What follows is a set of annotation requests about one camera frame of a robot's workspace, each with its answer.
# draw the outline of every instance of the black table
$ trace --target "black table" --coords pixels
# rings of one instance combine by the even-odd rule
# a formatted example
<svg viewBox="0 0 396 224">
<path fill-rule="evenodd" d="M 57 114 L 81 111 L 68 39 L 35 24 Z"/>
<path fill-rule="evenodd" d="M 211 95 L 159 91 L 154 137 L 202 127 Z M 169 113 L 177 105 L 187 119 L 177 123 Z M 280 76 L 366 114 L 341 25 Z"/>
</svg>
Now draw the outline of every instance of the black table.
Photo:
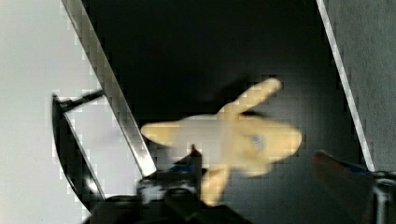
<svg viewBox="0 0 396 224">
<path fill-rule="evenodd" d="M 221 201 L 254 223 L 352 223 L 311 156 L 363 164 L 315 1 L 83 1 L 138 126 L 217 113 L 249 86 L 283 89 L 254 111 L 298 127 L 298 153 L 265 176 L 233 171 Z M 148 142 L 158 166 L 164 147 Z"/>
</svg>

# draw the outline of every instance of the metal edge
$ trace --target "metal edge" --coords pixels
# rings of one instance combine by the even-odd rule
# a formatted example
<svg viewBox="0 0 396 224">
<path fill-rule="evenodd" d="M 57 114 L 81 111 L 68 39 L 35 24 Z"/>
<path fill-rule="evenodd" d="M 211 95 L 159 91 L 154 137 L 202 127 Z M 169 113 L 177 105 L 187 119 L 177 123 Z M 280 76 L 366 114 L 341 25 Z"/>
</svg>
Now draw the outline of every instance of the metal edge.
<svg viewBox="0 0 396 224">
<path fill-rule="evenodd" d="M 327 14 L 327 10 L 323 3 L 323 0 L 317 0 L 317 4 L 318 4 L 318 10 L 320 16 L 323 21 L 324 28 L 326 29 L 326 34 L 329 39 L 330 47 L 332 48 L 332 56 L 334 57 L 335 64 L 338 69 L 338 74 L 340 75 L 341 82 L 343 84 L 344 92 L 346 94 L 347 104 L 349 106 L 349 110 L 352 115 L 353 122 L 355 124 L 355 129 L 358 134 L 359 141 L 361 143 L 361 150 L 363 152 L 364 160 L 366 161 L 366 165 L 369 171 L 374 172 L 375 168 L 373 164 L 372 155 L 370 154 L 370 148 L 367 144 L 367 140 L 364 135 L 363 128 L 361 126 L 361 119 L 359 117 L 358 110 L 355 105 L 355 100 L 352 95 L 352 90 L 350 89 L 349 82 L 347 80 L 347 73 L 341 59 L 340 51 L 338 50 L 335 41 L 334 32 L 332 31 L 332 25 L 330 24 L 330 20 L 329 20 L 329 15 Z"/>
<path fill-rule="evenodd" d="M 149 154 L 149 150 L 120 89 L 120 85 L 114 76 L 82 2 L 80 0 L 62 0 L 62 2 L 73 23 L 79 41 L 90 60 L 92 69 L 120 125 L 128 146 L 134 155 L 134 160 L 141 175 L 151 175 L 156 171 L 154 161 Z"/>
</svg>

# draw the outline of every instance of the white wall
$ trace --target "white wall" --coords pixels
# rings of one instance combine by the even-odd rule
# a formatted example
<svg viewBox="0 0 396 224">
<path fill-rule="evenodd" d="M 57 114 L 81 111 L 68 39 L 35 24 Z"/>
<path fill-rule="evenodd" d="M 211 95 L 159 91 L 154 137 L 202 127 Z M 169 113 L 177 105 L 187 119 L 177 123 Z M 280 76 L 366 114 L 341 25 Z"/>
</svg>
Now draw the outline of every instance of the white wall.
<svg viewBox="0 0 396 224">
<path fill-rule="evenodd" d="M 60 172 L 51 94 L 100 86 L 61 1 L 1 0 L 0 53 L 0 223 L 80 223 L 89 213 Z M 140 175 L 106 100 L 78 111 L 70 118 L 106 196 L 133 194 Z"/>
</svg>

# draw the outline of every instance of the plush toy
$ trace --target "plush toy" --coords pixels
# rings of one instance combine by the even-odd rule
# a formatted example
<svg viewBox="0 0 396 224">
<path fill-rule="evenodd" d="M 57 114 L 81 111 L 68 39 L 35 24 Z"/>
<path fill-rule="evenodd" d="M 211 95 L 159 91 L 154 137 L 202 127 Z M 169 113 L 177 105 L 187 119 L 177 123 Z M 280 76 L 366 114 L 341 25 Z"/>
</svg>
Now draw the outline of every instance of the plush toy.
<svg viewBox="0 0 396 224">
<path fill-rule="evenodd" d="M 179 121 L 144 125 L 141 133 L 149 140 L 170 147 L 178 161 L 196 145 L 203 156 L 201 200 L 216 204 L 232 168 L 248 176 L 264 175 L 270 164 L 292 155 L 300 146 L 302 134 L 296 128 L 274 119 L 242 113 L 258 105 L 281 87 L 269 78 L 250 87 L 216 115 L 198 115 Z"/>
</svg>

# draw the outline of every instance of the yellow stuffed animal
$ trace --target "yellow stuffed animal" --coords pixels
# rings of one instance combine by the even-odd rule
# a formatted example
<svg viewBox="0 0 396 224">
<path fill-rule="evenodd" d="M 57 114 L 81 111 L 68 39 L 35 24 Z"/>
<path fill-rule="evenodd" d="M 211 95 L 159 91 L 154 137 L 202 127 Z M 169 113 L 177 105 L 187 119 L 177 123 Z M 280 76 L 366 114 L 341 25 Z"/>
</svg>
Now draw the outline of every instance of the yellow stuffed animal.
<svg viewBox="0 0 396 224">
<path fill-rule="evenodd" d="M 294 154 L 302 141 L 296 128 L 274 119 L 246 116 L 242 113 L 266 100 L 281 87 L 269 78 L 250 87 L 216 115 L 198 115 L 179 121 L 150 123 L 141 133 L 149 140 L 170 147 L 178 161 L 195 144 L 202 153 L 201 200 L 214 205 L 223 192 L 232 168 L 246 175 L 264 175 L 270 164 Z"/>
</svg>

